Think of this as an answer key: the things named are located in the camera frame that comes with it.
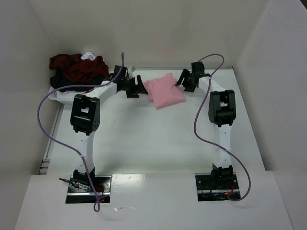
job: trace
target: white wall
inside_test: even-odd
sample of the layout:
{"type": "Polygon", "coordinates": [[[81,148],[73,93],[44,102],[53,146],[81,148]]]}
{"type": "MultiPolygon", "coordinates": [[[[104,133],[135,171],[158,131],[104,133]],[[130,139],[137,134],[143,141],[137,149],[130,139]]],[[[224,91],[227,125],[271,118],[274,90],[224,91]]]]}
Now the white wall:
{"type": "Polygon", "coordinates": [[[307,10],[270,0],[235,74],[266,169],[275,170],[294,229],[306,229],[307,10]]]}
{"type": "MultiPolygon", "coordinates": [[[[109,66],[182,67],[210,53],[234,66],[267,0],[29,0],[59,52],[109,66]]],[[[207,66],[218,66],[212,58],[207,66]]]]}
{"type": "MultiPolygon", "coordinates": [[[[0,229],[11,230],[46,148],[36,108],[47,93],[48,58],[55,53],[27,0],[2,1],[0,22],[0,229]]],[[[51,102],[44,106],[47,129],[56,108],[51,102]]]]}

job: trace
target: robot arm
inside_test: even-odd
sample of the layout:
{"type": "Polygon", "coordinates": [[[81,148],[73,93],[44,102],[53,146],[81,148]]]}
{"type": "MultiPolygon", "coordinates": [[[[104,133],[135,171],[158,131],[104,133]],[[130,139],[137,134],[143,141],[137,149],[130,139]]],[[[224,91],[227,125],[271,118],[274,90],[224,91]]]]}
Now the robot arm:
{"type": "MultiPolygon", "coordinates": [[[[113,76],[116,76],[120,66],[115,66],[113,76]]],[[[93,162],[93,141],[95,131],[100,124],[100,104],[117,92],[126,91],[127,98],[138,98],[138,93],[148,94],[145,90],[140,75],[137,76],[138,85],[135,84],[132,68],[122,68],[122,71],[114,83],[101,88],[100,91],[92,91],[87,95],[75,96],[72,111],[71,125],[76,132],[77,149],[83,155],[92,181],[95,179],[95,167],[93,162]]],[[[86,175],[86,169],[81,158],[73,172],[74,183],[90,186],[86,175]]]]}
{"type": "MultiPolygon", "coordinates": [[[[185,91],[188,92],[194,92],[196,87],[206,92],[209,82],[211,82],[209,120],[217,125],[220,136],[219,144],[229,150],[231,128],[236,118],[235,92],[226,90],[214,80],[211,80],[210,74],[205,74],[205,67],[202,62],[194,62],[191,65],[192,72],[184,69],[177,85],[182,83],[185,91]]],[[[222,149],[219,149],[218,154],[214,156],[212,176],[215,181],[227,181],[233,176],[231,158],[222,149]]]]}

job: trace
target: pink cloth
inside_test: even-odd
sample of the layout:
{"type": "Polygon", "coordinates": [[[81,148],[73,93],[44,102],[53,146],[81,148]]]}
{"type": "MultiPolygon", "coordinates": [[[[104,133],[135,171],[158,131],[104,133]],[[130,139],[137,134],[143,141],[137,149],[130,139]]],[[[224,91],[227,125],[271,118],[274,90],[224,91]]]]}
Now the pink cloth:
{"type": "Polygon", "coordinates": [[[149,100],[153,101],[156,109],[160,109],[172,104],[184,102],[186,98],[179,87],[175,86],[176,78],[173,74],[167,73],[161,78],[156,78],[143,82],[148,92],[149,100]]]}

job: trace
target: white cloth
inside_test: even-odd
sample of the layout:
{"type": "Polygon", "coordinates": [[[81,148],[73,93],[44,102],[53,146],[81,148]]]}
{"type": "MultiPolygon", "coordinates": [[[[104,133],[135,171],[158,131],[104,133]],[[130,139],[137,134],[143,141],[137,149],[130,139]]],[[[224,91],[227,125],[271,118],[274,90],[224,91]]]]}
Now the white cloth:
{"type": "Polygon", "coordinates": [[[135,71],[135,67],[131,66],[128,68],[128,76],[129,78],[134,78],[133,72],[135,71]]]}
{"type": "Polygon", "coordinates": [[[94,54],[92,54],[91,52],[86,52],[85,54],[83,54],[81,56],[82,60],[90,59],[91,61],[94,61],[95,58],[96,58],[96,56],[94,54]]]}
{"type": "MultiPolygon", "coordinates": [[[[108,80],[104,80],[101,85],[108,83],[108,80]]],[[[84,91],[84,92],[77,92],[77,91],[65,91],[65,92],[60,92],[60,91],[56,91],[53,94],[49,95],[49,99],[51,100],[56,100],[59,101],[61,103],[65,103],[65,102],[73,102],[73,99],[75,97],[75,95],[77,94],[83,94],[83,95],[87,95],[90,92],[95,92],[95,93],[99,93],[101,91],[101,87],[96,87],[92,90],[88,90],[88,91],[84,91]]]]}

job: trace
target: metal base plate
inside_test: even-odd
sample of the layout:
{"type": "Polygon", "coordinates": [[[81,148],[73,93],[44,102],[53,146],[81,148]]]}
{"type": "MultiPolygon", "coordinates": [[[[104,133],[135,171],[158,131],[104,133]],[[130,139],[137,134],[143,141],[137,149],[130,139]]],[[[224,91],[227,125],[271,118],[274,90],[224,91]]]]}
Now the metal base plate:
{"type": "Polygon", "coordinates": [[[228,200],[225,193],[230,191],[233,192],[231,198],[241,198],[239,185],[235,174],[233,175],[230,183],[212,184],[212,177],[210,173],[197,173],[195,174],[195,180],[198,201],[228,200]]]}
{"type": "MultiPolygon", "coordinates": [[[[97,185],[96,191],[98,191],[98,195],[101,197],[100,203],[110,203],[111,179],[112,176],[95,176],[94,184],[97,185]]],[[[96,197],[90,187],[88,187],[88,189],[83,190],[75,188],[71,185],[68,186],[66,204],[82,204],[95,202],[96,197]]]]}

